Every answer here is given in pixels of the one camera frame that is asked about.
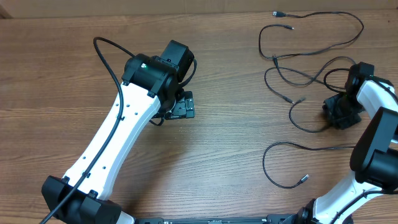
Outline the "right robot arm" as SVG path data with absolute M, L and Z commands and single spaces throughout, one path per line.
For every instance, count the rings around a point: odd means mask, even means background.
M 350 173 L 327 194 L 313 199 L 292 223 L 351 223 L 352 214 L 381 195 L 397 193 L 397 96 L 393 84 L 374 76 L 374 66 L 359 62 L 348 69 L 344 91 L 324 101 L 328 122 L 340 129 L 357 123 L 366 111 L 371 119 L 353 148 Z

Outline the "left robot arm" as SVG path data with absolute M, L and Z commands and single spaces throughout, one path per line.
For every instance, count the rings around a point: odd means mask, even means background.
M 130 54 L 117 78 L 99 49 L 100 60 L 118 89 L 117 97 L 83 154 L 63 177 L 48 176 L 41 193 L 52 217 L 64 223 L 137 223 L 120 205 L 110 201 L 116 177 L 147 123 L 159 118 L 194 118 L 189 69 L 197 61 L 184 44 L 171 40 L 160 56 Z

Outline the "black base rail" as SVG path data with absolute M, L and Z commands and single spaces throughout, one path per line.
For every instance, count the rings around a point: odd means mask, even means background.
M 233 218 L 137 218 L 137 224 L 299 224 L 307 223 L 297 214 L 270 214 L 266 217 Z

